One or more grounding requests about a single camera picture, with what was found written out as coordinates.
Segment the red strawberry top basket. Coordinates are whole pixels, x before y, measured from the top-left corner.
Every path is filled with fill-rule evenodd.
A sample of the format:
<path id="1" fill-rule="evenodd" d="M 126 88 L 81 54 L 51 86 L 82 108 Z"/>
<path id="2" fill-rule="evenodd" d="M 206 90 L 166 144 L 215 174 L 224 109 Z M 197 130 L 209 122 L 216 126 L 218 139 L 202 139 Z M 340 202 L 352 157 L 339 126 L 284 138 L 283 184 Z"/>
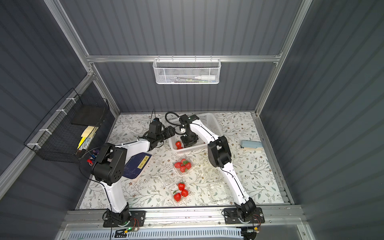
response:
<path id="1" fill-rule="evenodd" d="M 175 143 L 175 145 L 176 145 L 176 147 L 177 147 L 177 150 L 180 150 L 180 149 L 183 148 L 183 147 L 182 147 L 182 143 L 181 143 L 180 141 L 177 141 L 177 142 Z"/>

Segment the white plastic perforated basket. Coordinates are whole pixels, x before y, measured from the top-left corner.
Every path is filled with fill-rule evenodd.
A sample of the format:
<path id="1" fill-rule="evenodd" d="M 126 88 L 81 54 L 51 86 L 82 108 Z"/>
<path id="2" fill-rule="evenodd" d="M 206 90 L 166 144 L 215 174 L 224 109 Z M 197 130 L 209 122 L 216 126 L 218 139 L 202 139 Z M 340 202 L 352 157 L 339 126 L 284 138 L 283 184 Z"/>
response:
<path id="1" fill-rule="evenodd" d="M 216 135 L 218 137 L 223 136 L 222 127 L 218 123 L 216 117 L 211 113 L 204 113 L 204 114 L 197 114 L 197 117 L 200 119 L 201 123 L 204 125 L 204 128 L 211 132 L 211 134 Z M 177 149 L 176 142 L 181 141 L 181 136 L 174 135 L 170 139 L 168 139 L 170 149 L 172 152 L 176 154 L 185 154 L 187 152 L 196 151 L 200 149 L 206 149 L 207 143 L 204 141 L 203 138 L 198 135 L 198 141 L 196 144 L 194 144 L 191 147 L 185 147 L 184 144 L 182 144 L 181 149 Z"/>

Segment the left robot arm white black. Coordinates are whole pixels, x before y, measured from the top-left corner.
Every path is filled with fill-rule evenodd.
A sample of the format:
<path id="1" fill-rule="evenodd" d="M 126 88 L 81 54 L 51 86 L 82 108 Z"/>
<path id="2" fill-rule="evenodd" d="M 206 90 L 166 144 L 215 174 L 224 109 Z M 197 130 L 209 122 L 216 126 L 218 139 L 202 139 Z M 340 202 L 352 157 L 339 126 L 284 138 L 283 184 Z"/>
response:
<path id="1" fill-rule="evenodd" d="M 165 127 L 160 119 L 154 118 L 149 130 L 137 140 L 119 145 L 106 143 L 101 147 L 92 168 L 92 175 L 105 189 L 109 201 L 109 220 L 127 222 L 130 219 L 129 204 L 121 186 L 126 162 L 137 154 L 153 150 L 159 143 L 175 134 L 174 127 Z"/>

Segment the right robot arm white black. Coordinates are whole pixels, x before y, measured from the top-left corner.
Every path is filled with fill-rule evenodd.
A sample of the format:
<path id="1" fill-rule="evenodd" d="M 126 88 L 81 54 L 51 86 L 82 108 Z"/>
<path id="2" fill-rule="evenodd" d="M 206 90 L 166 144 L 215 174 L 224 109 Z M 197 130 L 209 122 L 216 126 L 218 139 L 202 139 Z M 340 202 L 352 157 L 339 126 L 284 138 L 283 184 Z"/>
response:
<path id="1" fill-rule="evenodd" d="M 225 136 L 219 136 L 209 130 L 196 115 L 179 117 L 182 128 L 186 129 L 186 136 L 198 136 L 207 144 L 208 158 L 214 168 L 218 168 L 229 186 L 236 206 L 239 220 L 248 223 L 253 220 L 257 206 L 243 187 L 232 163 L 232 153 Z"/>

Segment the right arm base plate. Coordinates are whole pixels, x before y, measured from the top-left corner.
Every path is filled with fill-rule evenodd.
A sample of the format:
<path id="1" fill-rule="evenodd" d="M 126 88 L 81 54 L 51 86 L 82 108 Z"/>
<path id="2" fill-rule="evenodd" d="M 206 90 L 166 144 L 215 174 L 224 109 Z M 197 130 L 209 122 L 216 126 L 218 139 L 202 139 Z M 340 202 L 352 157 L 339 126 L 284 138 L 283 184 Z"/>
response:
<path id="1" fill-rule="evenodd" d="M 235 224 L 255 224 L 260 225 L 265 223 L 264 214 L 261 208 L 256 209 L 250 214 L 240 213 L 237 208 L 224 208 L 221 211 L 227 225 Z"/>

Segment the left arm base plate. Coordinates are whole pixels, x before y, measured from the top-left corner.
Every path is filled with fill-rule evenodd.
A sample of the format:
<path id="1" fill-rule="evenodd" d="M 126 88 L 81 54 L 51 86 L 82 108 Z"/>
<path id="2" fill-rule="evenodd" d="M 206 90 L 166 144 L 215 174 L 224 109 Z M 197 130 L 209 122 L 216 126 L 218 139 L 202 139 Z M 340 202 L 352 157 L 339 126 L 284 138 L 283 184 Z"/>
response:
<path id="1" fill-rule="evenodd" d="M 146 211 L 125 211 L 122 213 L 114 213 L 106 210 L 102 216 L 104 228 L 135 228 L 143 227 L 146 219 Z"/>

